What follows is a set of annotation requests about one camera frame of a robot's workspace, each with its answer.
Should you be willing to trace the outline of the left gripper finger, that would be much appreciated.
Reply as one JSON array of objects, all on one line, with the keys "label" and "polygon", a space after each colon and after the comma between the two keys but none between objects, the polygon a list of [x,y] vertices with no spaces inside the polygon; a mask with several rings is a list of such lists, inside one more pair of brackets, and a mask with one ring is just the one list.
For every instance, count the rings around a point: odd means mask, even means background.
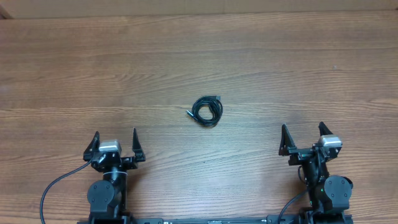
[{"label": "left gripper finger", "polygon": [[142,146],[139,142],[136,128],[133,128],[132,151],[134,153],[136,162],[145,162],[146,161],[146,156],[145,156]]},{"label": "left gripper finger", "polygon": [[100,133],[97,131],[88,147],[85,149],[83,153],[83,160],[90,161],[94,157],[94,155],[98,152],[100,145]]}]

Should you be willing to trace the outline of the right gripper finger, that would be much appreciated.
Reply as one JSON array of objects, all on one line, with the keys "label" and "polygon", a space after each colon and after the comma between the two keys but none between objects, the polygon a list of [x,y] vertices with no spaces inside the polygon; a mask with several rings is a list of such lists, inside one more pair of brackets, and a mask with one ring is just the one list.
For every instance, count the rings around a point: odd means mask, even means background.
[{"label": "right gripper finger", "polygon": [[326,135],[332,135],[333,133],[328,129],[328,127],[326,126],[326,124],[321,121],[318,125],[319,128],[319,132],[321,136],[326,136]]},{"label": "right gripper finger", "polygon": [[297,147],[294,143],[292,136],[290,135],[290,132],[286,124],[282,125],[281,133],[282,134],[279,146],[279,155],[289,156],[292,153],[292,151],[297,149]]}]

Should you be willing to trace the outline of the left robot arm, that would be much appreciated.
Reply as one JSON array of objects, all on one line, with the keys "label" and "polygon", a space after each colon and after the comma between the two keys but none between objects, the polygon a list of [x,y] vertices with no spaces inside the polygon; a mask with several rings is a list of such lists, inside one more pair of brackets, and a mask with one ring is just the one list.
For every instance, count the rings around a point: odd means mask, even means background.
[{"label": "left robot arm", "polygon": [[136,223],[132,213],[127,211],[127,172],[137,169],[137,164],[146,160],[136,129],[132,131],[134,155],[123,157],[121,152],[117,139],[100,141],[100,134],[96,132],[83,153],[83,160],[103,175],[87,192],[88,223]]}]

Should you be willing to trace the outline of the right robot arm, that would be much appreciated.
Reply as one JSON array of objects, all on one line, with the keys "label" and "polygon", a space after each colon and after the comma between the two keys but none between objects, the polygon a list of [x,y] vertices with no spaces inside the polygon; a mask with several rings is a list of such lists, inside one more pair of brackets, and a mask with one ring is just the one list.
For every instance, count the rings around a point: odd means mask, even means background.
[{"label": "right robot arm", "polygon": [[[277,216],[277,223],[353,223],[346,215],[352,195],[353,182],[344,176],[330,175],[326,163],[336,159],[343,143],[321,122],[320,137],[308,148],[299,149],[286,124],[281,127],[279,155],[288,156],[290,166],[297,166],[298,177],[306,189],[289,200]],[[296,215],[287,215],[288,207],[308,195],[310,206],[301,208]]]}]

